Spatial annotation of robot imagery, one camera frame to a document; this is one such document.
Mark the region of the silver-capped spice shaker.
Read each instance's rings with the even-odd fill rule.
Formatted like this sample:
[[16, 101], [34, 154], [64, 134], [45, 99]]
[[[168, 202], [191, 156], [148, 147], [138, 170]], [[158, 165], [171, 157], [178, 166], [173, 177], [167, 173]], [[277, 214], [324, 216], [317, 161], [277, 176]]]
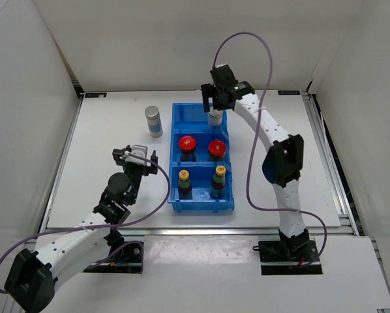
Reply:
[[148, 106], [145, 109], [145, 118], [150, 135], [159, 138], [163, 135], [162, 123], [160, 120], [160, 111], [156, 106]]
[[211, 129], [218, 129], [222, 125], [222, 118], [224, 112], [222, 110], [216, 110], [211, 108], [207, 114], [208, 126]]

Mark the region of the yellow-capped sauce bottle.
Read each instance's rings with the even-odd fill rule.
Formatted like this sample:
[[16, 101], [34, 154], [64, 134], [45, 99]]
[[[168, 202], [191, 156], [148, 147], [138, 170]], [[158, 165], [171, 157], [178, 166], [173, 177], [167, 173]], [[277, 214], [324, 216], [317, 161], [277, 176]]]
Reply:
[[226, 188], [226, 167], [223, 165], [218, 165], [215, 168], [215, 172], [211, 180], [211, 187], [209, 191], [210, 196], [215, 199], [222, 198], [225, 193], [225, 188]]
[[181, 170], [179, 172], [178, 193], [181, 200], [192, 199], [192, 184], [188, 170]]

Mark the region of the red-capped sauce jar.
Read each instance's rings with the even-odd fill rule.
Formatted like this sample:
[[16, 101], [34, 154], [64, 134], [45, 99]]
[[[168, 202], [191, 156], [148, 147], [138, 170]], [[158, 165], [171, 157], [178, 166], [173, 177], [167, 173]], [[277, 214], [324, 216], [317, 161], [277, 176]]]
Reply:
[[181, 162], [195, 162], [196, 161], [196, 146], [197, 141], [195, 137], [191, 135], [183, 136], [178, 141], [180, 150], [180, 161]]
[[209, 161], [220, 162], [224, 160], [227, 146], [222, 140], [215, 139], [208, 145]]

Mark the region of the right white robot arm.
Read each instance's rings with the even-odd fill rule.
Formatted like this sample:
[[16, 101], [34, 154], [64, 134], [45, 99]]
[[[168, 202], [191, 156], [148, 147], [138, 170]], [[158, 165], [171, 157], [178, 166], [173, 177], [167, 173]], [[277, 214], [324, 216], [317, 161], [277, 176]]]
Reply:
[[282, 128], [253, 87], [238, 81], [228, 65], [213, 66], [210, 74], [213, 82], [201, 86], [204, 111], [214, 118], [220, 111], [234, 111], [255, 131], [254, 141], [260, 140], [265, 147], [262, 172], [277, 199], [279, 252], [285, 260], [293, 261], [309, 242], [299, 200], [304, 140]]

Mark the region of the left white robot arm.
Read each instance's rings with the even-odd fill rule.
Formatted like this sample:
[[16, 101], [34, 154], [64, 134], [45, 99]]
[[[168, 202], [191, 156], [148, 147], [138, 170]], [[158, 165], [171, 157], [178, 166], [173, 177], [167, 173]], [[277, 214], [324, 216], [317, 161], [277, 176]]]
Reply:
[[96, 261], [122, 256], [124, 240], [114, 226], [129, 217], [142, 177], [157, 174], [158, 157], [148, 156], [141, 145], [114, 149], [112, 155], [123, 170], [109, 178], [98, 205], [78, 224], [78, 231], [34, 252], [23, 249], [14, 258], [4, 289], [25, 312], [44, 310], [65, 282]]

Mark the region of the blue three-compartment plastic bin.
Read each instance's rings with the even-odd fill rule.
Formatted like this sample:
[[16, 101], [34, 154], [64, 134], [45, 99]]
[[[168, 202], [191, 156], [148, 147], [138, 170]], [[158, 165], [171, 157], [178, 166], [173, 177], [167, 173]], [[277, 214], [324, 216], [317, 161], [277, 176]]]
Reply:
[[[197, 146], [195, 162], [181, 162], [178, 141], [181, 137], [191, 135], [195, 137]], [[211, 141], [222, 140], [227, 151], [223, 161], [209, 161], [208, 145]], [[226, 188], [222, 198], [210, 196], [211, 180], [218, 165], [226, 167]], [[181, 200], [178, 193], [179, 172], [188, 170], [192, 184], [192, 199]], [[217, 213], [220, 211], [233, 211], [235, 201], [232, 190], [232, 165], [230, 162], [230, 139], [227, 129], [227, 116], [223, 115], [222, 125], [218, 129], [208, 126], [207, 114], [202, 104], [175, 103], [172, 108], [172, 128], [170, 142], [169, 178], [171, 191], [168, 203], [173, 210], [207, 211]]]

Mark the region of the right black corner label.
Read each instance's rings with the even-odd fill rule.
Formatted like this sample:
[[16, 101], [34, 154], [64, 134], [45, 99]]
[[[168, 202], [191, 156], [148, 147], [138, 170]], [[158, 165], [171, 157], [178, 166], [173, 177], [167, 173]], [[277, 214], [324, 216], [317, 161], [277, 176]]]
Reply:
[[301, 92], [298, 90], [278, 90], [278, 94], [281, 96], [296, 96], [300, 95]]

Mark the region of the black corner label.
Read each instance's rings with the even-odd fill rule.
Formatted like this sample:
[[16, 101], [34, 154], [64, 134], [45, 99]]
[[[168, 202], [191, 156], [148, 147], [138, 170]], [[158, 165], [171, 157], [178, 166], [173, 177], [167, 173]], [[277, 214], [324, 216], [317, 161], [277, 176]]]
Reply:
[[105, 98], [107, 93], [86, 93], [84, 94], [85, 98]]
[[278, 90], [278, 94], [281, 96], [296, 96], [300, 95], [301, 92], [298, 90]]

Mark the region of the left black corner label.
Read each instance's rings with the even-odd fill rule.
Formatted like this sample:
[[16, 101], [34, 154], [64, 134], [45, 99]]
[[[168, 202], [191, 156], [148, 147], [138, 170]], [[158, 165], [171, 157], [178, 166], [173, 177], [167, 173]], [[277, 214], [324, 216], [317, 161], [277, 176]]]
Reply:
[[107, 93], [86, 93], [84, 94], [85, 98], [105, 98]]

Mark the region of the front aluminium rail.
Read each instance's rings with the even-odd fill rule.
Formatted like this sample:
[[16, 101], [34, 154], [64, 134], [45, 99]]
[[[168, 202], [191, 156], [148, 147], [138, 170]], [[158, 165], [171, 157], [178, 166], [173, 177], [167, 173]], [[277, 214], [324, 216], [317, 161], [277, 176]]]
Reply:
[[[120, 228], [123, 235], [278, 235], [277, 228]], [[309, 228], [310, 235], [322, 235], [322, 228]], [[349, 225], [328, 228], [329, 235], [353, 235]]]

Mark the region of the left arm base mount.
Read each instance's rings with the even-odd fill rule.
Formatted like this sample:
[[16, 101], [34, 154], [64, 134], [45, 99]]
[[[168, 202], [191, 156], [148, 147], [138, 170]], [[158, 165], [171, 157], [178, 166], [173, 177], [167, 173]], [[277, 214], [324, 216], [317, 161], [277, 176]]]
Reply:
[[142, 274], [144, 242], [125, 241], [124, 247], [108, 260], [96, 266], [90, 265], [85, 273]]

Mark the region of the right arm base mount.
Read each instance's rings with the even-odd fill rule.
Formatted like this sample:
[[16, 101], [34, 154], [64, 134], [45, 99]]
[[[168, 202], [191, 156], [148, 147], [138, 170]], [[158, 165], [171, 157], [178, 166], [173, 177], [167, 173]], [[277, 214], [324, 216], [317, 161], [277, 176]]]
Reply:
[[310, 241], [299, 253], [287, 256], [278, 241], [259, 241], [252, 250], [259, 253], [262, 276], [322, 275], [322, 265], [315, 241]]

